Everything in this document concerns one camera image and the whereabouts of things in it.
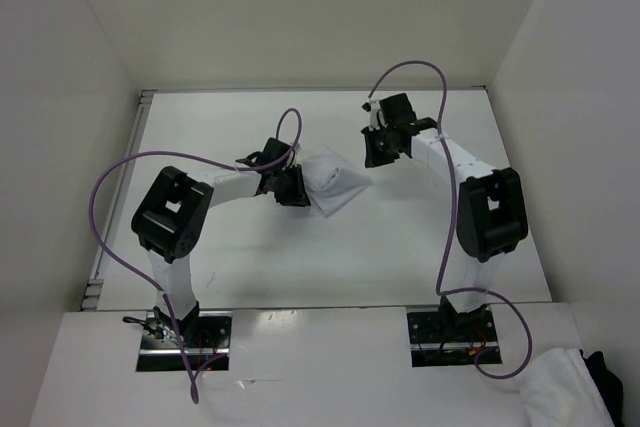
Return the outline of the white skirt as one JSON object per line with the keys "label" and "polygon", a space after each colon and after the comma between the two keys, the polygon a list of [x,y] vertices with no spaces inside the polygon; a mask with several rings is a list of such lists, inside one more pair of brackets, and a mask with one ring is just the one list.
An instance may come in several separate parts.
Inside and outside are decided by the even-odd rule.
{"label": "white skirt", "polygon": [[301,167],[311,205],[325,218],[373,185],[370,176],[324,144],[314,147],[302,160]]}

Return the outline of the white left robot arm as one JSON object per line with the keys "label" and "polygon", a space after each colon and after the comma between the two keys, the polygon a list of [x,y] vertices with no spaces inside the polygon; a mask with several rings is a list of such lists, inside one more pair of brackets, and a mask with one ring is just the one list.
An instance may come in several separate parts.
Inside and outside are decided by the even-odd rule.
{"label": "white left robot arm", "polygon": [[199,334],[200,307],[192,286],[190,254],[208,211],[269,193],[285,207],[310,205],[302,167],[289,144],[271,137],[261,151],[240,163],[240,169],[204,181],[176,167],[165,167],[133,216],[132,231],[147,253],[152,279],[159,285],[154,316],[176,346],[192,344]]}

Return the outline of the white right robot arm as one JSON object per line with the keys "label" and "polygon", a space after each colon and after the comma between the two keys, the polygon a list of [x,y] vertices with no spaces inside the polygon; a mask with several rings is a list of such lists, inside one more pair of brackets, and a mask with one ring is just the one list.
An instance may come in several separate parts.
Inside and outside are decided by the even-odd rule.
{"label": "white right robot arm", "polygon": [[490,282],[482,276],[471,285],[443,290],[446,264],[457,245],[471,266],[482,271],[492,258],[513,252],[527,237],[520,176],[511,167],[499,169],[470,154],[442,131],[437,120],[418,117],[405,93],[370,98],[362,109],[369,114],[369,124],[361,130],[367,168],[406,156],[449,182],[453,213],[436,278],[438,327],[446,338],[462,339],[486,309]]}

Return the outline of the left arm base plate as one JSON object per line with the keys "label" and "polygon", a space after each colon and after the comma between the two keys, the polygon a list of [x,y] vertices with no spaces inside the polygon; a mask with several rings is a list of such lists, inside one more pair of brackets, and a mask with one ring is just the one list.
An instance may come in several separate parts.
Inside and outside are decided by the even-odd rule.
{"label": "left arm base plate", "polygon": [[[136,371],[183,371],[181,352],[173,332],[153,312],[143,318],[125,316],[122,321],[142,328]],[[232,332],[231,311],[201,311],[183,335],[185,354],[193,371],[227,371]]]}

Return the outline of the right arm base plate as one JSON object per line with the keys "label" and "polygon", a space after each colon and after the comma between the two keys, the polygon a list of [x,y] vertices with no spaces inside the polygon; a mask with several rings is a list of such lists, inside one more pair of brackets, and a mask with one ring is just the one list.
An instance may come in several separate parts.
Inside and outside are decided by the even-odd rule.
{"label": "right arm base plate", "polygon": [[488,306],[453,318],[444,307],[406,312],[413,368],[502,363],[494,318]]}

